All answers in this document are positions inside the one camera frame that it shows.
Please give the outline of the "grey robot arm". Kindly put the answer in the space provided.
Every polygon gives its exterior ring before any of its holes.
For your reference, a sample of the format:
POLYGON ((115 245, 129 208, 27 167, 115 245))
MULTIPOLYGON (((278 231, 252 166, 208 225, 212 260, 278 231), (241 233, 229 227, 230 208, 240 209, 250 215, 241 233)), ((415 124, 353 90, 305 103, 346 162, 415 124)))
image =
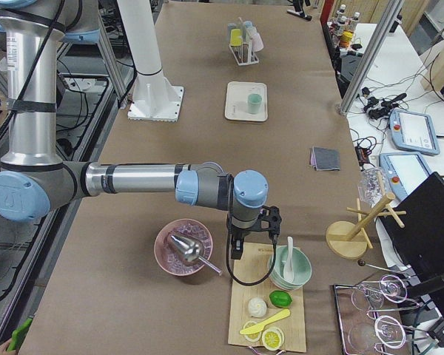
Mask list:
POLYGON ((60 45, 107 41, 97 1, 0 1, 7 60, 8 149, 0 160, 0 215, 16 222, 47 216, 75 200, 124 192, 172 192, 179 203, 227 212, 230 256, 245 237, 276 238, 269 185, 254 170, 236 175, 218 164, 99 163, 85 158, 97 106, 71 75, 74 115, 59 116, 58 77, 69 67, 60 45))

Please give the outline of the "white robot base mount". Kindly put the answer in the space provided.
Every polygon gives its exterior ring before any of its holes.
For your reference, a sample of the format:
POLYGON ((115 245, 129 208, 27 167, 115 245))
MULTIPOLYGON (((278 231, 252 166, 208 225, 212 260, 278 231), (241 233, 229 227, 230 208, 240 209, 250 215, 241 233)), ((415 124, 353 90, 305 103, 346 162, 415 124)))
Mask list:
POLYGON ((176 122, 184 88, 164 75, 150 2, 120 0, 118 8, 137 72, 128 118, 176 122))

